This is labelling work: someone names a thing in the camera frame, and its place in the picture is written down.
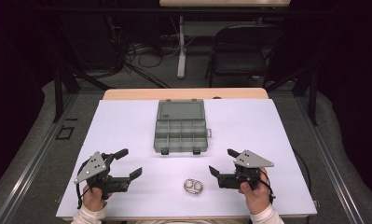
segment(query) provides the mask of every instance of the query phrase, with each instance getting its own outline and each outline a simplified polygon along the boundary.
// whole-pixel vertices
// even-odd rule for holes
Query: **human hand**
[[[260,172],[261,181],[267,183],[268,178],[263,174],[263,172],[265,174],[267,173],[266,169],[264,167],[260,167],[259,169],[262,171]],[[244,194],[247,208],[249,208],[250,213],[253,215],[261,213],[269,206],[269,189],[259,182],[257,188],[254,190],[250,188],[249,183],[241,183],[239,193]]]
[[[107,204],[105,200],[102,199],[103,192],[99,188],[90,188],[88,185],[83,189],[83,204],[91,212],[101,211]]]

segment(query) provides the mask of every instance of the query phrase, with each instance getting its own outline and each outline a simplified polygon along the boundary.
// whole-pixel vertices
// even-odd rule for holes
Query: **white sleeve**
[[[106,217],[106,206],[99,212],[91,212],[84,206],[73,216],[72,224],[101,224],[102,218]]]
[[[273,209],[271,204],[259,214],[250,214],[250,219],[253,221],[253,224],[284,224],[278,212]]]

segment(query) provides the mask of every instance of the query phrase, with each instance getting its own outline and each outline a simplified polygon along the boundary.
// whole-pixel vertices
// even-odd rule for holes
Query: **desk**
[[[160,0],[162,7],[288,7],[291,0]],[[186,48],[185,35],[214,36],[224,27],[245,24],[252,22],[230,22],[230,21],[211,21],[197,22],[192,21],[187,24],[184,17],[180,16],[179,35],[180,35],[180,55],[177,68],[177,77],[184,78],[186,70]]]
[[[211,99],[215,96],[223,99]],[[207,152],[156,153],[153,141],[158,100],[152,99],[195,97],[204,98],[206,123],[213,132]],[[113,161],[110,175],[127,176],[139,167],[143,167],[143,174],[132,181],[128,192],[110,198],[107,220],[247,218],[244,196],[235,189],[218,188],[208,168],[212,165],[222,174],[232,173],[228,148],[249,149],[275,163],[267,170],[277,197],[273,206],[282,217],[317,213],[278,112],[263,89],[107,91],[80,150],[57,217],[68,220],[76,212],[73,180],[81,163],[96,150],[112,153],[122,148],[130,153]],[[189,178],[203,183],[201,194],[185,192],[183,183]]]

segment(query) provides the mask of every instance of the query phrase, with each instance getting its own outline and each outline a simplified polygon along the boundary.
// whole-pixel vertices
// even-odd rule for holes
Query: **gray storage box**
[[[159,101],[154,149],[200,154],[208,147],[205,109],[202,100]]]

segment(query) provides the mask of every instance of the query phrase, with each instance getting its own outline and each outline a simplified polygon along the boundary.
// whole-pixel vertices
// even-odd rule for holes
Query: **black chair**
[[[208,69],[212,87],[214,76],[259,77],[266,84],[269,58],[283,38],[282,30],[271,25],[235,25],[219,31],[213,42]]]

